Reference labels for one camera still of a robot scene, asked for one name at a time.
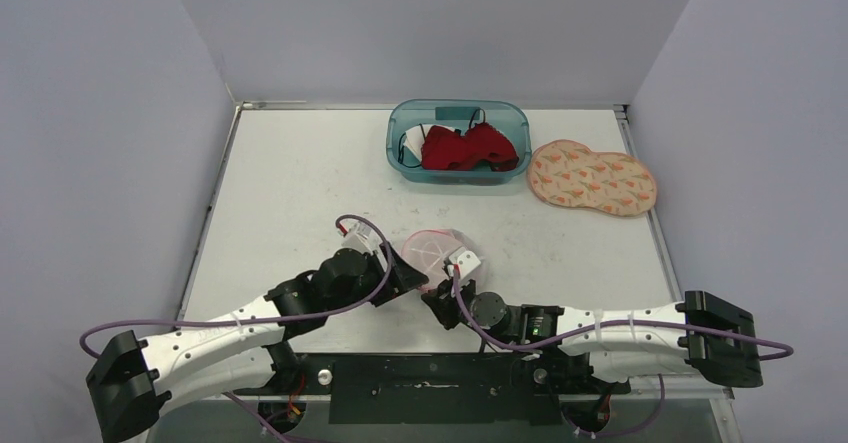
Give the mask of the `red bra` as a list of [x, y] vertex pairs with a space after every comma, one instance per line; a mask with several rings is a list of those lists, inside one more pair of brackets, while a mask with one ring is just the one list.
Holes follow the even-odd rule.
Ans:
[[494, 172], [515, 169], [519, 156], [512, 142], [488, 123], [479, 123], [461, 133], [458, 129], [433, 126], [421, 147], [421, 167], [432, 171], [471, 171], [487, 164]]

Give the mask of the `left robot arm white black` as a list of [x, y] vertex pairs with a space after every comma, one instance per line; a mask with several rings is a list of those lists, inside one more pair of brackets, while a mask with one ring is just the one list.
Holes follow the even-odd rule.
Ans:
[[326, 324], [328, 312], [359, 301], [380, 306], [428, 281], [392, 247], [338, 250], [234, 312], [199, 327], [107, 343], [86, 377], [101, 437], [125, 442], [167, 412], [242, 389], [282, 394], [297, 385], [300, 363], [290, 340]]

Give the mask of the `pink round mesh laundry bag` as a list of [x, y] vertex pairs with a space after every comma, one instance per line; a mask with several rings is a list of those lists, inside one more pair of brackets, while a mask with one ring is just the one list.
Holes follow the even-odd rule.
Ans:
[[428, 282], [418, 288], [420, 293], [425, 293], [435, 290], [448, 278], [445, 262], [463, 250], [473, 252], [480, 260], [480, 265], [469, 270], [468, 276], [462, 273], [462, 282], [474, 280], [479, 286], [484, 286], [489, 273], [486, 257], [481, 247], [459, 230], [428, 229], [413, 233], [402, 245], [400, 255], [406, 263], [428, 278]]

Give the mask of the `floral mesh laundry bag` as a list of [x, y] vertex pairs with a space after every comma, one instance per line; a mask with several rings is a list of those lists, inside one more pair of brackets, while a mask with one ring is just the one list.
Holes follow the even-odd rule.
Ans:
[[595, 152], [566, 139], [547, 143], [533, 153], [527, 182], [546, 204], [616, 217], [645, 214], [658, 199], [653, 175], [637, 158], [620, 152]]

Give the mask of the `teal plastic bin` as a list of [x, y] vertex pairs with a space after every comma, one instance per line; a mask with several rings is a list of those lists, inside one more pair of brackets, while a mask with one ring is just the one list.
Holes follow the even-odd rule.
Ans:
[[529, 121], [502, 101], [413, 99], [390, 113], [386, 157], [416, 183], [499, 185], [527, 169]]

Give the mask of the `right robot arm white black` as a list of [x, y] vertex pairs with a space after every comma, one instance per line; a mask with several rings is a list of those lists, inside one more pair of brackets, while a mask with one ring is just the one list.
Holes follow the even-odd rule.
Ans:
[[704, 291], [653, 308], [585, 310], [509, 305], [445, 280], [421, 299], [447, 330], [465, 325], [500, 349], [568, 358], [565, 377], [580, 392], [651, 375], [700, 375], [732, 388], [763, 383], [752, 314]]

